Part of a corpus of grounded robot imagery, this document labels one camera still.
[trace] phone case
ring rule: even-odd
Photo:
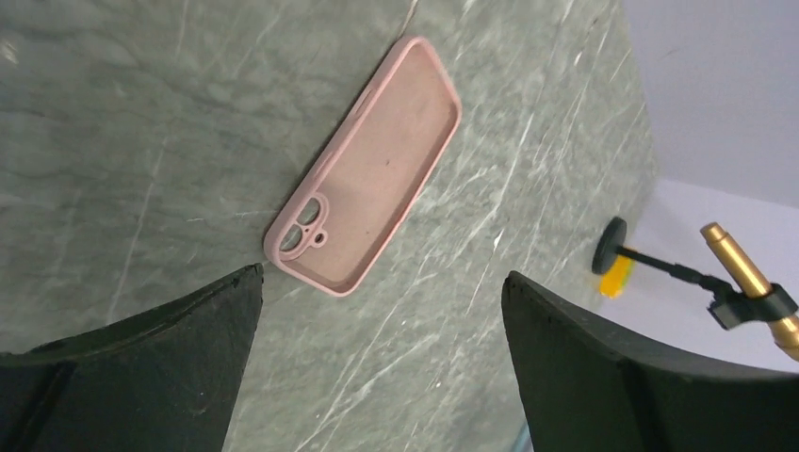
[[[399,40],[267,231],[267,258],[328,294],[350,294],[405,219],[461,111],[430,43]]]

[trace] marble surface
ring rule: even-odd
[[[0,349],[262,261],[261,237],[391,43],[428,37],[462,126],[362,286],[267,266],[227,451],[498,451],[518,269],[583,306],[656,172],[617,0],[0,2]]]

